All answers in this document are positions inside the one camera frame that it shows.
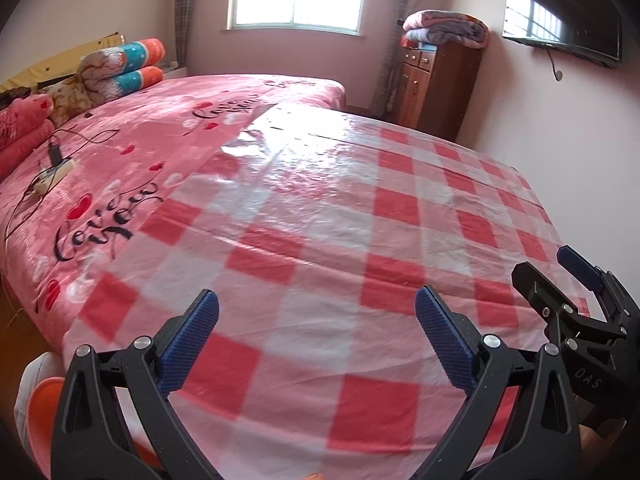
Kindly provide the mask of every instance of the brown dresser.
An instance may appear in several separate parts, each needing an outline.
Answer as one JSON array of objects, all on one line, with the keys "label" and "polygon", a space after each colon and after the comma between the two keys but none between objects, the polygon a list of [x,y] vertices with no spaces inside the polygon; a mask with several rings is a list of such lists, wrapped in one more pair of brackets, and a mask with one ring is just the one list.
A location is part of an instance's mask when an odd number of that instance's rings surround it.
[{"label": "brown dresser", "polygon": [[474,89],[482,50],[458,43],[402,49],[390,121],[455,142]]}]

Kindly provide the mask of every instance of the silver screw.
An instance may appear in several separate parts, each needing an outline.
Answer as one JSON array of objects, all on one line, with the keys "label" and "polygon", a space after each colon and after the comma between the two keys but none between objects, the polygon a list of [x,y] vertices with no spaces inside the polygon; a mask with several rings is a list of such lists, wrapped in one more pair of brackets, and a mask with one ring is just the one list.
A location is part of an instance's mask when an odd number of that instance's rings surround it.
[{"label": "silver screw", "polygon": [[150,344],[151,344],[151,338],[146,335],[140,336],[138,339],[136,339],[133,342],[133,346],[135,346],[135,348],[137,348],[138,350],[143,350],[146,347],[148,347]]},{"label": "silver screw", "polygon": [[78,357],[84,357],[85,355],[88,355],[90,351],[91,347],[89,345],[80,345],[76,350],[76,355]]},{"label": "silver screw", "polygon": [[493,334],[484,336],[484,339],[482,341],[484,341],[484,344],[489,348],[498,348],[498,346],[500,346],[500,338]]},{"label": "silver screw", "polygon": [[545,345],[545,352],[553,356],[557,356],[560,353],[558,347],[553,343],[547,343]]}]

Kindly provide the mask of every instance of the tv screen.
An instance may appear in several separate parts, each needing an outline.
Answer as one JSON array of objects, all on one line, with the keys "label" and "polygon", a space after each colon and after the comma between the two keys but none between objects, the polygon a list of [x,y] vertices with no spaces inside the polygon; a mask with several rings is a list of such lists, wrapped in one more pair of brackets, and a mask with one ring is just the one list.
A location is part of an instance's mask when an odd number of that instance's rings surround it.
[{"label": "tv screen", "polygon": [[507,0],[503,37],[620,65],[622,29],[611,0]]}]

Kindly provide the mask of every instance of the blue gripper pad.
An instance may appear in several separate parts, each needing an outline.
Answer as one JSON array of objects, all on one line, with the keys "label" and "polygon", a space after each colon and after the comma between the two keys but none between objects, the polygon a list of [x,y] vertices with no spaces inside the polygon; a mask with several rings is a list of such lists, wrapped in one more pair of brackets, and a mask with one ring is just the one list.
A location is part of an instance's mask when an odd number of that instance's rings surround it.
[{"label": "blue gripper pad", "polygon": [[557,258],[558,263],[582,283],[587,290],[595,293],[600,293],[604,290],[604,283],[597,269],[571,247],[568,245],[560,247]]},{"label": "blue gripper pad", "polygon": [[198,300],[189,309],[190,312],[187,311],[182,326],[160,356],[157,386],[164,397],[182,388],[204,343],[218,322],[220,304],[215,293],[203,291]]},{"label": "blue gripper pad", "polygon": [[423,287],[415,295],[415,315],[451,384],[470,396],[478,386],[474,374],[476,355],[449,317],[449,309],[436,294]]}]

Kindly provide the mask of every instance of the plaid curtain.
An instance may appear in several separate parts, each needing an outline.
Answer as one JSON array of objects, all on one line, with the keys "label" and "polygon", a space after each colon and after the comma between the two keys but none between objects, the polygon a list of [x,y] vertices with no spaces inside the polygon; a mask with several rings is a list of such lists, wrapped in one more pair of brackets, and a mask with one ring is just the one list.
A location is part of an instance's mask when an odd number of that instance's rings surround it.
[{"label": "plaid curtain", "polygon": [[187,66],[187,40],[191,27],[193,0],[175,0],[175,51],[178,66]]},{"label": "plaid curtain", "polygon": [[[398,20],[406,18],[406,4],[409,0],[398,0],[397,17]],[[376,85],[376,93],[373,96],[373,102],[369,109],[373,117],[382,117],[386,111],[386,104],[389,99],[389,94],[393,88],[393,81],[395,79],[395,72],[398,64],[398,49],[400,47],[400,36],[402,35],[401,25],[396,25],[394,31],[389,38],[389,43],[386,48],[385,61],[382,65],[382,72],[378,77],[378,83]]]}]

